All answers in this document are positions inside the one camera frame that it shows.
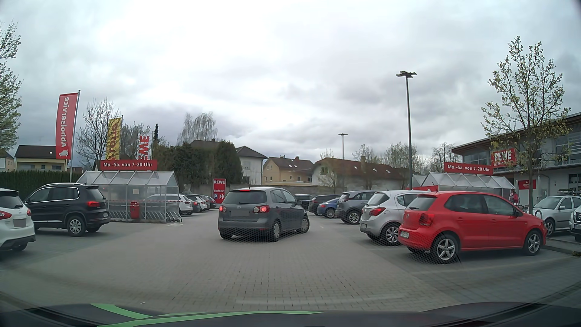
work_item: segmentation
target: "parking lot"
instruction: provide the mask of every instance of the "parking lot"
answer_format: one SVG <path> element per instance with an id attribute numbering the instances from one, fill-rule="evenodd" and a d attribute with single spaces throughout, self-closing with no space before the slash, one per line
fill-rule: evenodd
<path id="1" fill-rule="evenodd" d="M 542 250 L 465 253 L 435 265 L 386 247 L 357 225 L 310 216 L 279 242 L 217 231 L 217 210 L 182 223 L 110 223 L 69 237 L 40 229 L 23 252 L 0 253 L 0 289 L 35 305 L 112 303 L 166 312 L 413 310 L 478 301 L 581 307 L 581 258 Z"/>

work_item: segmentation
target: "hedge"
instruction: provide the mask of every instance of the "hedge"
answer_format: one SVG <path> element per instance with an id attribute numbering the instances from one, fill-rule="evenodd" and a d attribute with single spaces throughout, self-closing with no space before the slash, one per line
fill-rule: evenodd
<path id="1" fill-rule="evenodd" d="M 79 177 L 81 174 L 73 173 L 73 182 L 76 182 Z M 22 199 L 45 184 L 63 182 L 69 182 L 69 172 L 43 172 L 41 170 L 0 172 L 0 187 L 18 191 Z"/>

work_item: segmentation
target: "car wheel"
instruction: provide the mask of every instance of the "car wheel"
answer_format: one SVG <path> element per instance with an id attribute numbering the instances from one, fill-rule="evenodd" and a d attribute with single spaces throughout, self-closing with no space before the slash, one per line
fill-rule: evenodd
<path id="1" fill-rule="evenodd" d="M 24 243 L 24 244 L 20 244 L 20 245 L 17 245 L 17 246 L 13 246 L 12 247 L 12 251 L 17 251 L 17 252 L 22 251 L 22 250 L 24 250 L 26 248 L 27 245 L 28 245 L 28 243 Z"/>
<path id="2" fill-rule="evenodd" d="M 333 208 L 327 209 L 327 211 L 325 211 L 325 217 L 327 217 L 327 218 L 335 217 L 335 209 L 333 209 Z"/>
<path id="3" fill-rule="evenodd" d="M 538 230 L 531 230 L 525 238 L 525 244 L 522 247 L 522 251 L 525 255 L 537 255 L 541 250 L 541 240 L 543 236 Z"/>
<path id="4" fill-rule="evenodd" d="M 458 241 L 452 235 L 440 234 L 434 240 L 430 253 L 438 264 L 449 264 L 458 258 Z"/>
<path id="5" fill-rule="evenodd" d="M 298 232 L 301 234 L 305 234 L 306 232 L 309 231 L 310 226 L 311 226 L 311 222 L 309 221 L 309 218 L 305 215 L 303 217 L 303 220 L 300 222 L 300 228 L 299 228 Z"/>
<path id="6" fill-rule="evenodd" d="M 385 225 L 381 230 L 381 243 L 387 246 L 398 246 L 399 241 L 397 235 L 399 234 L 399 223 L 391 222 Z"/>
<path id="7" fill-rule="evenodd" d="M 347 214 L 347 223 L 350 223 L 351 225 L 358 224 L 359 219 L 361 219 L 361 215 L 357 211 L 351 211 Z"/>
<path id="8" fill-rule="evenodd" d="M 67 220 L 67 230 L 69 235 L 73 237 L 80 237 L 85 234 L 87 227 L 85 225 L 85 219 L 79 216 L 72 216 Z"/>
<path id="9" fill-rule="evenodd" d="M 547 228 L 547 237 L 550 237 L 555 232 L 555 221 L 552 218 L 547 218 L 544 223 Z"/>

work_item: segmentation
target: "white car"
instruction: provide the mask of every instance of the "white car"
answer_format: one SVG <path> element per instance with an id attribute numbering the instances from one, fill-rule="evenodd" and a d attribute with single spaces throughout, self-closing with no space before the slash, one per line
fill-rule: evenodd
<path id="1" fill-rule="evenodd" d="M 36 241 L 31 212 L 18 191 L 0 188 L 0 250 L 22 251 Z"/>

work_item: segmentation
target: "lamp post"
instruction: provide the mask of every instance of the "lamp post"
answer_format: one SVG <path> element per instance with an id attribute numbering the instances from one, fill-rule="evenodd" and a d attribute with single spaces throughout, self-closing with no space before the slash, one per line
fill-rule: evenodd
<path id="1" fill-rule="evenodd" d="M 408 136 L 408 144 L 407 147 L 409 149 L 409 159 L 408 159 L 408 164 L 410 166 L 410 190 L 411 190 L 411 186 L 412 186 L 412 181 L 414 178 L 414 170 L 413 167 L 411 166 L 411 118 L 410 118 L 410 88 L 408 86 L 408 79 L 413 78 L 414 75 L 417 75 L 416 73 L 410 73 L 410 72 L 406 72 L 405 70 L 402 70 L 399 74 L 396 74 L 397 77 L 405 77 L 406 78 L 406 96 L 407 96 L 407 136 Z"/>
<path id="2" fill-rule="evenodd" d="M 341 154 L 343 159 L 345 159 L 345 135 L 349 135 L 347 133 L 339 133 L 341 135 Z"/>

